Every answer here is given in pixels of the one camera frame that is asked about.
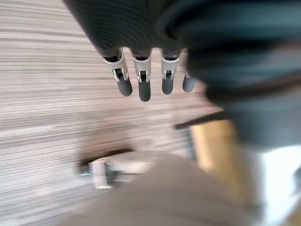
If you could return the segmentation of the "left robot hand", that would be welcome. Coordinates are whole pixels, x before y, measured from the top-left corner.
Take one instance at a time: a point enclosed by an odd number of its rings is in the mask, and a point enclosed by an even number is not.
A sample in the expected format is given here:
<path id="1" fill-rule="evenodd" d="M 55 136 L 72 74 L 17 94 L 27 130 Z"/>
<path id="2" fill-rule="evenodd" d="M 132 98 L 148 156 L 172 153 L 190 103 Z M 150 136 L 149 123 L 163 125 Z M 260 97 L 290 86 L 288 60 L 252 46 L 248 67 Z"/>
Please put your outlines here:
<path id="1" fill-rule="evenodd" d="M 120 92 L 132 92 L 122 48 L 131 50 L 140 99 L 150 99 L 151 51 L 161 50 L 162 89 L 173 89 L 187 50 L 183 89 L 195 80 L 238 135 L 246 202 L 268 205 L 296 189 L 301 164 L 301 3 L 298 0 L 66 0 Z"/>

